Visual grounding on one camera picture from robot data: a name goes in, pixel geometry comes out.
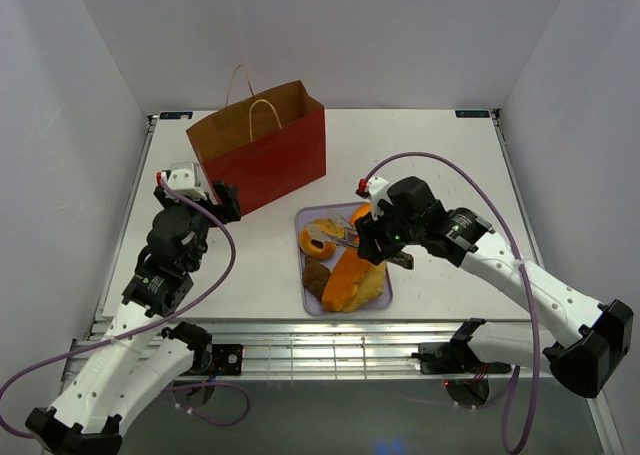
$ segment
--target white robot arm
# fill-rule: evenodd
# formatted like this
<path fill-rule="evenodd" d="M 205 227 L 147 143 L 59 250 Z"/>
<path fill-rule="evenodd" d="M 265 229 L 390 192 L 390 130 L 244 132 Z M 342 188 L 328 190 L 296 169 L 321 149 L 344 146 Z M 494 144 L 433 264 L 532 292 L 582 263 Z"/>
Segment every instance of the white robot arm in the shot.
<path fill-rule="evenodd" d="M 528 310 L 518 271 L 524 264 L 539 322 L 548 330 L 541 334 L 541 369 L 574 393 L 596 397 L 629 351 L 633 312 L 627 305 L 619 300 L 605 305 L 535 263 L 516 260 L 507 241 L 487 221 L 466 208 L 445 210 L 424 181 L 409 177 L 392 185 L 372 177 L 362 180 L 356 193 L 372 204 L 371 213 L 356 222 L 358 255 L 374 264 L 397 258 L 406 245 L 421 245 Z M 438 350 L 442 360 L 418 358 L 440 366 L 448 363 L 460 371 L 492 362 L 530 366 L 533 359 L 529 327 L 479 319 L 464 322 L 443 348 Z"/>
<path fill-rule="evenodd" d="M 182 322 L 173 330 L 153 322 L 171 316 L 193 287 L 190 273 L 200 268 L 207 251 L 211 221 L 160 186 L 189 198 L 222 223 L 240 219 L 234 187 L 215 182 L 219 203 L 202 190 L 196 164 L 174 164 L 158 173 L 154 195 L 164 209 L 153 220 L 147 246 L 123 292 L 123 301 L 103 340 L 111 343 L 93 352 L 71 385 L 47 408 L 36 408 L 26 426 L 54 454 L 113 455 L 133 420 L 180 374 L 203 373 L 211 362 L 211 335 Z M 122 334 L 133 333 L 125 338 Z M 158 331 L 164 341 L 146 363 L 138 359 Z"/>

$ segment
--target purple tray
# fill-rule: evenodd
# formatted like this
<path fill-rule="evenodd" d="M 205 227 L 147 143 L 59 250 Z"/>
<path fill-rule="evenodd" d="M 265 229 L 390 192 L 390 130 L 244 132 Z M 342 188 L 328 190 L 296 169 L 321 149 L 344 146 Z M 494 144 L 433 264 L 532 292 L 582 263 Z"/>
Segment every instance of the purple tray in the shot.
<path fill-rule="evenodd" d="M 303 208 L 296 214 L 296 233 L 297 239 L 300 239 L 300 232 L 304 228 L 304 226 L 312 222 L 313 220 L 317 220 L 318 218 L 328 218 L 330 214 L 340 214 L 346 220 L 351 219 L 351 215 L 355 212 L 356 208 L 362 205 L 362 202 L 352 202 L 352 203 L 340 203 L 337 205 L 322 205 L 320 207 L 307 207 Z M 338 260 L 344 253 L 346 249 L 344 247 L 337 247 L 335 253 L 328 260 L 324 260 L 322 263 L 325 267 L 329 268 L 333 271 L 333 267 L 336 266 Z M 300 283 L 302 283 L 302 272 L 304 271 L 304 259 L 306 255 L 305 253 L 298 249 L 298 258 L 300 261 Z M 391 289 L 391 279 L 389 278 L 389 270 L 387 270 L 387 276 L 384 282 L 384 291 L 382 295 L 380 295 L 375 300 L 370 301 L 369 303 L 361 306 L 356 310 L 356 312 L 360 312 L 363 310 L 379 310 L 381 308 L 387 308 L 391 305 L 393 301 L 393 290 Z M 322 303 L 313 296 L 313 294 L 302 287 L 302 303 L 307 312 L 311 315 L 345 315 L 348 316 L 348 313 L 342 314 L 341 312 L 328 312 L 322 308 Z"/>

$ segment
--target red paper bag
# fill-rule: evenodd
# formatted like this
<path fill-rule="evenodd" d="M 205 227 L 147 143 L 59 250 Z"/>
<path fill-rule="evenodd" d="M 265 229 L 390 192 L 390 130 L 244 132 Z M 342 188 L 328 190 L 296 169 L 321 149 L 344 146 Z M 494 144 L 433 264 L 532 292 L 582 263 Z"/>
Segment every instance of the red paper bag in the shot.
<path fill-rule="evenodd" d="M 187 135 L 209 182 L 238 187 L 242 215 L 326 174 L 324 106 L 301 81 L 229 105 Z"/>

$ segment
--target purple cable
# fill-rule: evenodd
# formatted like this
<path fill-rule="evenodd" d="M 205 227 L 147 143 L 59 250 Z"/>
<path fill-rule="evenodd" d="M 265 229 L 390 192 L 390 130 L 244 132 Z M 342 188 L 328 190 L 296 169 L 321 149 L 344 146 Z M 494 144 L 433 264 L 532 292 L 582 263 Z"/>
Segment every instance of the purple cable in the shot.
<path fill-rule="evenodd" d="M 225 279 L 229 276 L 229 273 L 231 272 L 231 269 L 233 268 L 233 265 L 236 262 L 236 245 L 233 242 L 233 238 L 231 237 L 231 234 L 229 233 L 229 230 L 227 230 L 227 228 L 222 224 L 222 222 L 220 220 L 218 220 L 215 216 L 213 216 L 213 214 L 209 213 L 207 210 L 205 210 L 200 205 L 198 205 L 197 203 L 195 203 L 195 202 L 189 200 L 188 198 L 180 195 L 179 193 L 176 193 L 173 190 L 171 190 L 163 180 L 160 180 L 160 186 L 162 186 L 162 188 L 164 188 L 164 190 L 168 194 L 170 194 L 171 196 L 177 198 L 181 202 L 186 203 L 190 207 L 193 207 L 194 209 L 196 209 L 197 211 L 199 211 L 200 213 L 205 215 L 209 220 L 211 220 L 213 222 L 213 224 L 216 227 L 218 227 L 222 231 L 223 235 L 227 238 L 227 240 L 229 242 L 229 247 L 231 248 L 231 258 L 229 259 L 229 265 L 227 265 L 227 268 L 222 273 L 220 278 L 213 285 L 211 285 L 211 287 L 209 287 L 202 295 L 200 295 L 198 298 L 196 298 L 193 302 L 185 305 L 184 308 L 181 308 L 180 310 L 176 310 L 173 314 L 169 315 L 167 318 L 163 318 L 162 320 L 158 320 L 156 322 L 150 323 L 149 325 L 145 325 L 144 327 L 136 328 L 135 330 L 130 330 L 128 332 L 121 333 L 120 335 L 117 335 L 117 336 L 114 337 L 116 340 L 123 340 L 125 338 L 132 337 L 134 335 L 138 335 L 140 333 L 146 332 L 148 330 L 153 330 L 154 328 L 158 328 L 161 325 L 164 325 L 164 324 L 176 319 L 177 317 L 179 317 L 180 315 L 182 315 L 186 311 L 191 310 L 193 307 L 195 307 L 200 302 L 202 302 L 205 298 L 207 298 L 209 295 L 211 295 L 211 293 L 215 289 L 217 289 L 222 284 L 222 282 L 225 281 Z M 35 370 L 38 370 L 40 368 L 46 367 L 48 365 L 51 365 L 52 363 L 60 362 L 62 360 L 66 360 L 66 359 L 71 358 L 71 357 L 76 357 L 76 356 L 81 355 L 83 353 L 91 352 L 93 350 L 97 350 L 99 348 L 106 347 L 107 345 L 110 345 L 111 343 L 112 343 L 111 340 L 102 340 L 101 342 L 97 342 L 97 343 L 95 343 L 93 345 L 90 345 L 88 347 L 79 348 L 79 349 L 73 350 L 71 352 L 63 353 L 61 355 L 57 355 L 55 357 L 48 358 L 47 360 L 43 360 L 42 362 L 36 363 L 34 365 L 31 365 L 30 367 L 27 367 L 27 368 L 25 368 L 23 370 L 20 370 L 18 373 L 16 373 L 11 378 L 9 378 L 9 380 L 7 380 L 4 383 L 4 385 L 2 385 L 2 387 L 0 387 L 0 400 L 2 400 L 2 397 L 4 396 L 5 392 L 7 391 L 7 389 L 12 384 L 16 380 L 19 380 L 20 378 L 24 377 L 25 375 L 27 375 L 27 374 L 35 371 Z M 9 425 L 7 423 L 7 421 L 2 417 L 1 414 L 0 414 L 0 427 L 2 427 L 5 431 L 9 432 L 11 435 L 14 435 L 16 437 L 27 438 L 27 439 L 34 438 L 34 436 L 31 435 L 29 432 L 22 432 L 20 430 L 17 430 L 15 428 L 13 428 L 11 425 Z"/>
<path fill-rule="evenodd" d="M 366 176 L 366 180 L 368 181 L 378 170 L 380 170 L 389 162 L 392 162 L 399 158 L 405 158 L 405 157 L 431 158 L 433 160 L 438 160 L 439 162 L 442 162 L 448 167 L 455 170 L 462 178 L 464 178 L 475 189 L 478 195 L 480 195 L 482 200 L 484 200 L 484 202 L 487 204 L 487 206 L 489 207 L 493 215 L 498 219 L 498 222 L 500 223 L 500 226 L 502 227 L 504 234 L 507 236 L 507 239 L 509 240 L 509 244 L 511 245 L 511 250 L 513 251 L 513 256 L 516 258 L 516 260 L 520 260 L 522 258 L 522 255 L 520 254 L 520 250 L 518 249 L 518 244 L 516 243 L 516 239 L 513 236 L 513 233 L 511 232 L 511 230 L 509 229 L 509 226 L 507 225 L 506 220 L 504 219 L 504 217 L 502 217 L 502 215 L 500 214 L 496 206 L 493 204 L 493 202 L 489 199 L 489 197 L 484 192 L 484 190 L 482 190 L 480 186 L 464 170 L 462 170 L 460 167 L 455 165 L 453 162 L 450 162 L 446 158 L 443 158 L 440 155 L 436 155 L 434 153 L 426 153 L 426 152 L 398 153 L 396 155 L 393 155 L 381 161 L 378 165 L 373 167 L 373 169 Z M 513 375 L 511 376 L 511 380 L 509 381 L 509 384 L 505 388 L 504 392 L 501 393 L 498 397 L 496 397 L 497 400 L 499 400 L 504 396 L 505 393 L 509 394 L 509 396 L 507 397 L 507 403 L 505 404 L 505 407 L 504 407 L 504 413 L 502 414 L 502 444 L 504 446 L 504 449 L 511 455 L 520 453 L 524 448 L 524 446 L 527 444 L 527 440 L 529 439 L 529 435 L 531 433 L 531 427 L 533 426 L 533 419 L 536 414 L 536 408 L 538 405 L 538 392 L 540 390 L 540 330 L 538 327 L 538 313 L 536 311 L 536 303 L 533 298 L 531 281 L 529 280 L 529 275 L 527 274 L 527 270 L 525 269 L 524 265 L 520 265 L 520 267 L 518 267 L 518 270 L 520 271 L 520 274 L 522 275 L 522 280 L 524 282 L 524 289 L 527 295 L 527 305 L 529 307 L 529 314 L 531 316 L 531 330 L 533 332 L 533 367 L 532 367 L 533 375 L 531 380 L 531 394 L 529 395 L 529 409 L 527 411 L 527 418 L 524 422 L 524 427 L 522 429 L 522 435 L 520 436 L 520 440 L 518 441 L 518 444 L 513 448 L 509 447 L 509 441 L 507 440 L 507 432 L 508 432 L 508 425 L 509 425 L 509 414 L 511 412 L 511 407 L 513 405 L 513 398 L 515 394 L 516 385 L 518 382 L 518 377 L 520 376 L 520 367 L 516 367 L 513 370 Z"/>
<path fill-rule="evenodd" d="M 251 395 L 249 395 L 249 392 L 247 392 L 243 387 L 241 387 L 240 385 L 236 385 L 235 383 L 227 383 L 227 382 L 204 382 L 204 383 L 194 383 L 192 385 L 181 385 L 179 387 L 171 387 L 171 388 L 165 388 L 163 390 L 163 392 L 182 392 L 184 390 L 191 390 L 193 388 L 205 388 L 205 387 L 222 387 L 222 388 L 232 388 L 233 390 L 237 390 L 239 391 L 242 396 L 244 397 L 245 401 L 247 402 L 247 405 L 244 409 L 244 412 L 242 412 L 242 415 L 240 415 L 238 418 L 236 418 L 235 420 L 232 420 L 230 422 L 221 422 L 219 420 L 216 420 L 215 418 L 207 415 L 206 413 L 204 413 L 201 410 L 197 410 L 195 408 L 189 407 L 187 405 L 183 405 L 182 403 L 178 403 L 177 405 L 180 406 L 180 408 L 184 409 L 184 410 L 191 410 L 192 413 L 194 413 L 195 415 L 197 415 L 198 417 L 202 418 L 203 420 L 206 420 L 207 422 L 211 423 L 212 425 L 215 425 L 217 427 L 232 427 L 234 425 L 237 425 L 238 423 L 240 423 L 241 421 L 243 421 L 245 418 L 247 418 L 247 415 L 249 415 L 249 412 L 251 411 Z M 169 403 L 169 402 L 161 402 L 163 405 L 171 405 L 171 406 L 176 406 L 175 403 Z"/>

